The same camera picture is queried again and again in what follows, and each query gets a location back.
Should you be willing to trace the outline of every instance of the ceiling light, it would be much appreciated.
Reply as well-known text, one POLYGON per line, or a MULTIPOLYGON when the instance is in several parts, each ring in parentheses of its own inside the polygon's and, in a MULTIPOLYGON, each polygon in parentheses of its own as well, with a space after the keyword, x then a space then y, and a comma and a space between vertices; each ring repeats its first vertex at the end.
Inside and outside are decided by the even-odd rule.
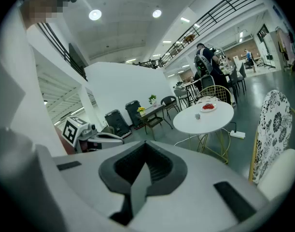
POLYGON ((154 12, 153 12, 153 17, 154 18, 158 18, 158 17, 160 17, 161 16, 161 10, 155 10, 154 12))
POLYGON ((182 17, 181 20, 182 20, 182 21, 185 21, 185 22, 190 22, 190 20, 188 20, 188 19, 186 19, 186 18, 184 18, 184 17, 182 17))
POLYGON ((73 112, 71 115, 73 115, 73 114, 75 114, 75 113, 77 113, 77 112, 81 111, 82 109, 84 109, 84 107, 81 107, 80 109, 76 110, 76 111, 75 111, 75 112, 73 112))
POLYGON ((134 59, 130 59, 130 60, 127 60, 126 63, 128 63, 128 62, 132 62, 132 61, 134 61, 134 60, 136 60, 136 58, 134 58, 134 59))
POLYGON ((98 20, 101 16, 102 16, 102 13, 100 10, 92 10, 89 13, 89 19, 91 19, 92 21, 98 20))

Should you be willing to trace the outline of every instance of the gold metal chair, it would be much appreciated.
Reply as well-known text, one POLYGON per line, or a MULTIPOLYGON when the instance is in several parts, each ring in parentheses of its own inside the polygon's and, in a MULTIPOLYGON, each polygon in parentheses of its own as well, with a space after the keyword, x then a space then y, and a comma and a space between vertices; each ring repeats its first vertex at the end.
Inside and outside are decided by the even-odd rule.
MULTIPOLYGON (((201 103, 201 102, 208 102, 210 100, 213 101, 215 98, 222 101, 222 102, 229 103, 232 106, 232 96, 231 96, 230 91, 227 88, 220 86, 220 85, 209 86, 209 87, 206 87, 205 89, 201 90, 201 92, 199 93, 199 100, 196 102, 196 104, 201 103)), ((221 145, 220 154, 206 146, 208 134, 205 134, 201 139, 198 140, 197 151, 198 151, 200 143, 201 143, 202 144, 202 148, 200 150, 201 153, 203 153, 204 149, 206 148, 209 151, 213 152, 214 154, 218 155, 221 159, 223 159, 225 161, 225 164, 228 164, 229 163, 228 149, 230 148, 230 144, 231 144, 230 133, 226 129, 222 128, 220 130, 220 135, 218 135, 217 132, 215 132, 215 134, 216 134, 216 136, 220 142, 220 145, 221 145), (228 144, 227 148, 224 147, 224 138, 223 138, 222 130, 225 130, 229 136, 229 144, 228 144)))
MULTIPOLYGON (((295 115, 295 110, 292 107, 290 107, 290 112, 291 112, 291 114, 295 115)), ((257 138, 258 138, 258 129, 255 132, 254 144, 253 144, 253 156, 252 156, 252 161, 250 164, 249 175, 248 175, 248 180, 250 182, 253 182, 254 163, 255 163, 255 159, 256 159, 256 155, 257 155, 257 147, 258 147, 257 138)))

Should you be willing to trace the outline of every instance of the gray floor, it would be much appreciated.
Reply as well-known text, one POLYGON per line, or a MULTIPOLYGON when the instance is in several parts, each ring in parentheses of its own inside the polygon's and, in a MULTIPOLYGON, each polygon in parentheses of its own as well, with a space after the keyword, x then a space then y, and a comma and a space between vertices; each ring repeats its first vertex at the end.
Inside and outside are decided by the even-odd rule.
MULTIPOLYGON (((261 106, 265 95, 277 89, 282 92, 289 100, 290 106, 295 109, 295 73, 290 72, 271 72, 254 77, 246 78, 247 91, 243 95, 242 87, 240 85, 240 93, 238 97, 238 104, 234 108, 234 122, 237 123, 237 130, 246 133, 245 139, 231 137, 231 146, 229 149, 229 167, 237 173, 248 177, 249 166, 252 158, 254 136, 258 126, 261 106)), ((171 119, 173 120, 177 112, 174 109, 169 111, 171 119)), ((187 134, 177 131, 175 128, 171 129, 166 122, 162 125, 154 127, 155 139, 159 142, 167 143, 170 145, 176 144, 178 141, 188 138, 187 134)), ((233 130, 233 124, 226 126, 228 131, 233 130)), ((134 130, 132 134, 125 139, 126 143, 140 140, 153 140, 152 133, 147 128, 147 135, 144 128, 134 130)), ((189 150, 189 141, 186 140, 178 144, 179 147, 189 150)), ((217 151, 219 143, 214 135, 210 135, 207 146, 217 151)), ((293 130, 289 140, 289 147, 295 149, 295 116, 293 117, 293 130)), ((191 150, 197 149, 197 139, 191 139, 191 150)))

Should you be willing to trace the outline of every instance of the black metal railing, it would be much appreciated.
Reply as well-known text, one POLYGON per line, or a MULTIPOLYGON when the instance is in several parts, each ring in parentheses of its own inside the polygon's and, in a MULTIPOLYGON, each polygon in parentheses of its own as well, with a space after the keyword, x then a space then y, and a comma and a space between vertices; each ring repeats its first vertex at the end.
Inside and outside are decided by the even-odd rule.
POLYGON ((48 23, 38 23, 39 28, 43 32, 43 34, 46 36, 46 38, 51 42, 51 44, 55 47, 55 49, 61 54, 63 59, 79 74, 81 75, 85 80, 86 74, 84 71, 83 66, 79 66, 73 58, 70 56, 69 52, 66 50, 66 48, 63 46, 63 44, 60 42, 56 34, 53 32, 52 28, 48 23))
POLYGON ((205 13, 181 37, 179 37, 178 40, 175 41, 161 58, 164 65, 171 61, 197 37, 212 28, 218 22, 254 1, 255 0, 222 0, 205 13))
POLYGON ((152 68, 152 69, 157 69, 158 67, 164 67, 164 64, 162 62, 162 59, 154 59, 154 60, 150 60, 150 61, 146 61, 146 62, 139 62, 136 65, 140 65, 143 67, 147 67, 147 68, 152 68))

